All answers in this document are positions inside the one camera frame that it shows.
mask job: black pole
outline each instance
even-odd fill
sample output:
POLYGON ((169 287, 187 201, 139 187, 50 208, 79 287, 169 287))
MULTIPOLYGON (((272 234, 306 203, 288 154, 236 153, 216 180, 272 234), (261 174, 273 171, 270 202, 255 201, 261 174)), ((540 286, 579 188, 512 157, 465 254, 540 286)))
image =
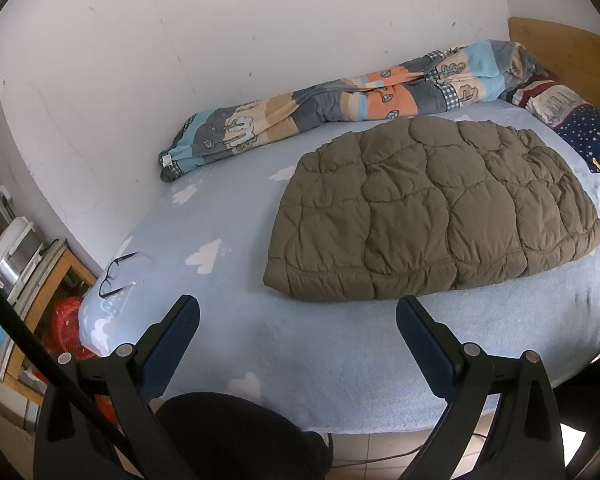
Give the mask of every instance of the black pole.
POLYGON ((116 446, 131 463, 136 465, 136 457, 126 437, 110 423, 96 407, 90 397, 75 384, 56 361, 46 352, 44 347, 24 324, 20 316, 0 293, 0 325, 9 334, 13 342, 30 359, 33 365, 42 373, 49 383, 57 390, 66 394, 68 400, 93 425, 100 430, 110 442, 116 446))

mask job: navy blue pillowcase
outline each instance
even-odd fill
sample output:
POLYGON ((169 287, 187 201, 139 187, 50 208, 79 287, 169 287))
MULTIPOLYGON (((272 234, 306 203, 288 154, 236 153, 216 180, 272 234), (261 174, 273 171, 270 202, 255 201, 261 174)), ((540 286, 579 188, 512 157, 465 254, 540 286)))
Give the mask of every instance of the navy blue pillowcase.
POLYGON ((600 173, 600 110, 594 105, 576 107, 556 133, 587 161, 591 173, 600 173))
POLYGON ((554 78, 541 75, 504 92, 500 98, 529 110, 578 152, 591 173, 600 173, 598 108, 554 78))

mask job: bed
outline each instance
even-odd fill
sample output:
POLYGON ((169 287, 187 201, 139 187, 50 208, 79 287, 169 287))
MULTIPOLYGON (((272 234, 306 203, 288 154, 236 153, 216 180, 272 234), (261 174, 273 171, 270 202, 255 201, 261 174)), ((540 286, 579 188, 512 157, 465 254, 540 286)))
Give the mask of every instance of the bed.
MULTIPOLYGON (((533 129, 565 158, 600 215, 600 175, 525 109, 496 101, 440 116, 533 129)), ((262 283, 280 197, 298 158, 378 123, 325 124, 177 180, 116 253, 140 251, 114 279, 114 286, 130 286, 103 300, 98 282, 86 296, 82 341, 109 354, 135 342, 181 294, 190 294, 200 302, 200 328, 165 397, 227 392, 306 430, 432 427, 445 403, 430 392, 396 328, 396 301, 305 303, 262 283)), ((491 354, 518 357, 535 349, 559 384, 600 353, 600 247, 530 278, 420 301, 460 341, 477 342, 491 354)), ((488 400, 485 410, 495 402, 488 400)))

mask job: metal bolt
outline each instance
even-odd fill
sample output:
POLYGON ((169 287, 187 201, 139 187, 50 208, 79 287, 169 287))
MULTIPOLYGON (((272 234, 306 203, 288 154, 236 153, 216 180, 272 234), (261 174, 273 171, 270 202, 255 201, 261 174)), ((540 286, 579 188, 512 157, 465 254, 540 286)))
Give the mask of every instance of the metal bolt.
POLYGON ((69 354, 69 352, 60 354, 60 357, 58 358, 58 364, 61 364, 61 365, 67 364, 71 360, 71 357, 72 356, 71 356, 71 354, 69 354))
POLYGON ((462 347, 464 353, 470 355, 471 357, 476 357, 480 355, 480 347, 476 343, 467 343, 462 347))
POLYGON ((529 361, 531 363, 539 363, 540 362, 540 356, 538 355, 537 352, 534 352, 533 350, 527 350, 525 352, 525 358, 527 361, 529 361))
POLYGON ((128 355, 131 355, 131 352, 133 351, 134 347, 129 343, 124 343, 123 345, 120 345, 118 348, 116 348, 116 354, 118 355, 118 357, 126 357, 128 355))

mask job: puffy comforter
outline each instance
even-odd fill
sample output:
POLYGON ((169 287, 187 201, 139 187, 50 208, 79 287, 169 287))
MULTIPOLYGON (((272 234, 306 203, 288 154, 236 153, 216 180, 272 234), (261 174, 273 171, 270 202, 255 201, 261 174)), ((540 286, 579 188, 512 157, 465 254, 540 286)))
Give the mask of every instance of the puffy comforter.
POLYGON ((599 244, 593 202, 532 130, 402 118, 302 156, 264 283, 312 301, 420 296, 536 274, 599 244))

